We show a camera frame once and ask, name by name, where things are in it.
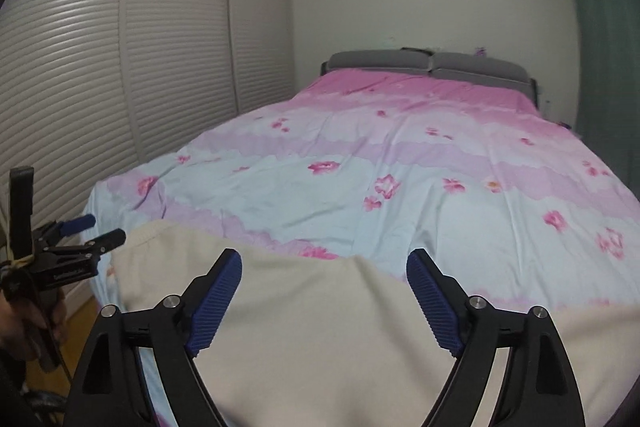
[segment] beige garment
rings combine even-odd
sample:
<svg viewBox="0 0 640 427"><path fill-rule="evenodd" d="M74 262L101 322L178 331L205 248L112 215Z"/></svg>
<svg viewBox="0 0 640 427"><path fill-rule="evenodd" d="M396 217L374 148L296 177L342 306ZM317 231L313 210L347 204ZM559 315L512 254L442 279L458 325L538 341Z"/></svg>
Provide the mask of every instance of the beige garment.
<svg viewBox="0 0 640 427"><path fill-rule="evenodd" d="M440 349L405 283L360 257L281 257L251 245L155 221L113 255L130 311L180 294L225 248L242 281L196 366L220 410L240 426L419 426L453 358ZM587 425L601 427L640 375L640 307L554 312ZM497 362L475 426L487 425L500 388Z"/></svg>

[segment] bed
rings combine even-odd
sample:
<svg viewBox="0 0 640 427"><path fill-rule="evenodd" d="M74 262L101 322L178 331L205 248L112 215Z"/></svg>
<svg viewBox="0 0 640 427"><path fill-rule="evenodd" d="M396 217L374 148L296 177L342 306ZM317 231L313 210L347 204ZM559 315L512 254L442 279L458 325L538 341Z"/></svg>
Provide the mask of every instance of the bed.
<svg viewBox="0 0 640 427"><path fill-rule="evenodd" d="M165 219L283 256L359 255L401 281L426 248L504 309L640 303L638 200L540 117L522 68L460 55L334 55L292 100L98 183L89 233ZM110 255L92 285L123 306Z"/></svg>

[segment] human hand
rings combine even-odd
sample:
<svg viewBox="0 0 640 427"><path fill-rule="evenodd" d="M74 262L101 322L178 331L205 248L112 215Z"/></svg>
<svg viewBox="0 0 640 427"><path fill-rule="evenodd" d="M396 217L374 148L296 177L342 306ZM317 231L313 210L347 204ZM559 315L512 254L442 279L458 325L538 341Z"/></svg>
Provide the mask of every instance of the human hand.
<svg viewBox="0 0 640 427"><path fill-rule="evenodd" d="M66 306L64 294L60 290L60 297L51 313L51 328L54 338L63 344L66 341ZM24 324L30 322L39 328L46 329L47 325L42 312L36 305L24 298L12 299L7 302L0 292L0 348L6 350L14 359L34 360L37 351L33 341L28 338Z"/></svg>

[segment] headboard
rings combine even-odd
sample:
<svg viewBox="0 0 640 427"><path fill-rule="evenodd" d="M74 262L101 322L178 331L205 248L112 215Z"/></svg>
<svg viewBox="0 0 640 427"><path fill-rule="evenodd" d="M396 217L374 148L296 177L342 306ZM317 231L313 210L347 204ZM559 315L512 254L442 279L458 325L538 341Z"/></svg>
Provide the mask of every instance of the headboard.
<svg viewBox="0 0 640 427"><path fill-rule="evenodd" d="M538 85L523 67L463 53L431 54L416 49L360 50L336 53L322 64L321 74L345 68L424 74L443 80L460 80L488 87L522 92L538 107Z"/></svg>

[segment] silver bolt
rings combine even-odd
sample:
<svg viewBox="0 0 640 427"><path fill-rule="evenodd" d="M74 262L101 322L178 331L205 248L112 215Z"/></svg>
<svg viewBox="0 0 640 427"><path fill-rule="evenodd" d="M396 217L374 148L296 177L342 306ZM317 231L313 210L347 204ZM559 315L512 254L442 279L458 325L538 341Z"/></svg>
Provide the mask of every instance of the silver bolt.
<svg viewBox="0 0 640 427"><path fill-rule="evenodd" d="M482 308L486 307L486 301L482 297L479 297L477 295L474 295L469 299L469 304L471 304L471 307L475 308L476 310L481 310Z"/></svg>
<svg viewBox="0 0 640 427"><path fill-rule="evenodd" d="M100 310L100 315L103 317L113 317L116 314L117 308L113 304L107 304L104 308Z"/></svg>
<svg viewBox="0 0 640 427"><path fill-rule="evenodd" d="M539 319L546 319L549 316L549 312L542 306L533 306L533 314Z"/></svg>
<svg viewBox="0 0 640 427"><path fill-rule="evenodd" d="M169 295L162 300L162 306L165 308L175 308L180 304L180 298L177 295Z"/></svg>

